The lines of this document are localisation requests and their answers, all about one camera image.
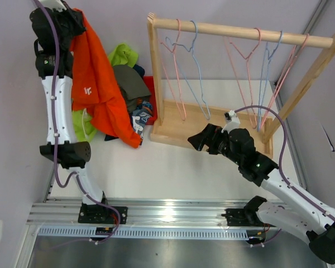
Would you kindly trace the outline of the lime green shorts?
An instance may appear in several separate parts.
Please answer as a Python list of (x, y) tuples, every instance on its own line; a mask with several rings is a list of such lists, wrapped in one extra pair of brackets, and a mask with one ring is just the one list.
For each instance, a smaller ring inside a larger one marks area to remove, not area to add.
[[(121, 43), (109, 53), (108, 60), (112, 66), (128, 65), (133, 67), (138, 65), (138, 53), (130, 48), (126, 43)], [(79, 111), (72, 111), (74, 131), (78, 141), (91, 142), (98, 130), (92, 125), (92, 116), (84, 108)]]

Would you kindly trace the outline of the pink hanger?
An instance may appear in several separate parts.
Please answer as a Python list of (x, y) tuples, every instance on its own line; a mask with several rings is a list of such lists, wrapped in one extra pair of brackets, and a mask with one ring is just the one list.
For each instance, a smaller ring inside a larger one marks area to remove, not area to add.
[[(275, 90), (272, 94), (272, 97), (267, 105), (267, 108), (271, 108), (272, 106), (272, 103), (274, 102), (275, 98), (277, 97), (278, 93), (279, 93), (279, 90), (286, 78), (286, 76), (288, 75), (288, 72), (290, 71), (291, 67), (293, 66), (293, 64), (296, 62), (298, 56), (299, 56), (299, 52), (296, 52), (296, 45), (293, 46), (289, 56), (288, 56), (288, 59), (286, 61), (286, 63), (284, 64), (284, 67), (281, 71), (281, 74), (280, 76), (278, 77), (278, 80), (276, 81), (276, 84), (275, 84)], [(268, 111), (265, 112), (264, 116), (262, 116), (262, 109), (261, 108), (258, 108), (257, 110), (257, 130), (260, 131), (263, 124), (265, 123), (266, 121), (266, 116), (268, 114)]]
[(167, 71), (166, 71), (166, 67), (165, 67), (163, 61), (161, 61), (161, 65), (162, 65), (162, 68), (163, 68), (163, 71), (164, 71), (164, 74), (165, 74), (165, 78), (167, 80), (170, 92), (171, 92), (171, 94), (173, 96), (173, 99), (175, 101), (176, 107), (178, 109), (180, 118), (181, 118), (182, 121), (185, 121), (186, 120), (186, 109), (185, 109), (185, 103), (182, 100), (182, 90), (181, 90), (180, 79), (179, 79), (179, 68), (178, 68), (178, 64), (177, 64), (177, 60), (176, 60), (176, 47), (177, 47), (177, 42), (179, 41), (179, 37), (180, 37), (180, 33), (181, 33), (181, 22), (180, 22), (179, 19), (176, 19), (176, 20), (178, 22), (178, 34), (176, 36), (176, 40), (175, 40), (174, 44), (172, 45), (172, 48), (170, 48), (167, 45), (166, 41), (159, 40), (159, 44), (162, 45), (163, 47), (165, 47), (167, 49), (167, 51), (169, 53), (171, 53), (172, 56), (173, 56), (173, 62), (174, 62), (174, 68), (175, 68), (175, 74), (176, 74), (176, 81), (177, 81), (178, 90), (179, 90), (179, 100), (180, 100), (179, 103), (176, 100), (176, 96), (175, 96), (174, 90), (173, 90), (173, 88), (171, 86), (170, 79), (168, 77), (168, 74), (167, 74)]
[[(245, 107), (253, 105), (254, 98), (253, 98), (253, 90), (252, 90), (252, 84), (251, 84), (250, 65), (249, 65), (249, 63), (250, 63), (250, 59), (252, 58), (252, 56), (254, 55), (256, 49), (260, 46), (260, 43), (261, 43), (261, 30), (259, 28), (257, 28), (257, 27), (255, 27), (254, 29), (258, 33), (258, 42), (254, 46), (254, 48), (247, 55), (244, 55), (242, 53), (242, 51), (238, 48), (238, 46), (232, 41), (232, 39), (230, 37), (224, 37), (223, 38), (223, 42), (224, 42), (224, 46), (225, 46), (225, 49), (226, 49), (226, 52), (227, 52), (227, 56), (228, 56), (229, 62), (231, 63), (231, 67), (232, 67), (232, 70), (233, 70), (233, 73), (234, 73), (234, 77), (235, 77), (235, 80), (237, 82), (237, 86), (238, 86), (238, 89), (240, 91), (242, 102), (245, 105)], [(240, 85), (240, 79), (239, 79), (239, 77), (237, 75), (235, 64), (234, 64), (234, 61), (233, 61), (232, 56), (231, 56), (231, 51), (229, 49), (230, 45), (234, 47), (234, 49), (238, 52), (238, 54), (241, 56), (241, 58), (243, 58), (243, 60), (245, 61), (247, 81), (248, 81), (248, 89), (249, 89), (249, 93), (250, 93), (250, 104), (249, 105), (247, 105), (245, 95), (242, 92), (242, 88), (241, 88), (241, 85)]]

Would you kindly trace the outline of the olive grey shorts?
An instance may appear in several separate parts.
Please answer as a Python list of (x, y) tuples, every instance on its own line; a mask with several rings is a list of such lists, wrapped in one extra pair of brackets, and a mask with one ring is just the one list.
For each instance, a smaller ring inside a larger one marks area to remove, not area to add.
[(128, 65), (115, 65), (113, 71), (128, 113), (132, 113), (139, 106), (139, 99), (142, 102), (149, 101), (151, 93), (136, 70)]

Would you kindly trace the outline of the patterned blue orange shorts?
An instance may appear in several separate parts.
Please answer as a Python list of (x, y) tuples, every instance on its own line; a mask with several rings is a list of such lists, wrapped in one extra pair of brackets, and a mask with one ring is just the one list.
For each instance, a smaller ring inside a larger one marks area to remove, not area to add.
[(140, 145), (143, 142), (143, 130), (152, 116), (152, 105), (146, 100), (139, 104), (137, 108), (132, 112), (132, 127), (134, 131), (140, 136)]

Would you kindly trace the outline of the navy blue shorts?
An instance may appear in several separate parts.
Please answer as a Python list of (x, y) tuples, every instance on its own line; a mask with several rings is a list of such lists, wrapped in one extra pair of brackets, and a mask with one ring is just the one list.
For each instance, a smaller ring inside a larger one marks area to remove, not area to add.
[(121, 64), (113, 66), (113, 71), (128, 113), (131, 114), (137, 108), (137, 99), (141, 97), (140, 93), (143, 92), (145, 70), (138, 65), (130, 67)]

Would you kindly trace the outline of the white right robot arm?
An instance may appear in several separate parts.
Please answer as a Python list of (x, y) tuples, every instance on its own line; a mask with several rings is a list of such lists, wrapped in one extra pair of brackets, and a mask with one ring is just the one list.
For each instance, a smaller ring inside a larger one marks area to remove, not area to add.
[(287, 178), (281, 165), (255, 148), (254, 139), (245, 128), (227, 131), (208, 124), (202, 132), (188, 138), (201, 151), (204, 146), (211, 155), (221, 154), (237, 164), (246, 180), (272, 193), (293, 211), (280, 209), (262, 197), (250, 200), (244, 219), (250, 225), (271, 224), (305, 242), (322, 261), (335, 264), (335, 208), (323, 203)]

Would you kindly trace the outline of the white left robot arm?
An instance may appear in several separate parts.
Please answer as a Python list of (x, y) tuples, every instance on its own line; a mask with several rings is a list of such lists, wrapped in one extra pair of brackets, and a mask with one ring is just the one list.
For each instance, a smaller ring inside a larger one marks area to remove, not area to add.
[(69, 179), (75, 180), (83, 195), (79, 223), (126, 224), (127, 207), (108, 204), (88, 164), (90, 144), (79, 142), (74, 132), (71, 113), (74, 60), (69, 46), (74, 37), (86, 31), (83, 15), (71, 9), (65, 1), (36, 1), (36, 5), (30, 21), (37, 36), (35, 67), (45, 92), (48, 117), (46, 144), (40, 146), (40, 154), (54, 163), (59, 187), (68, 185), (60, 181), (59, 167), (69, 172)]

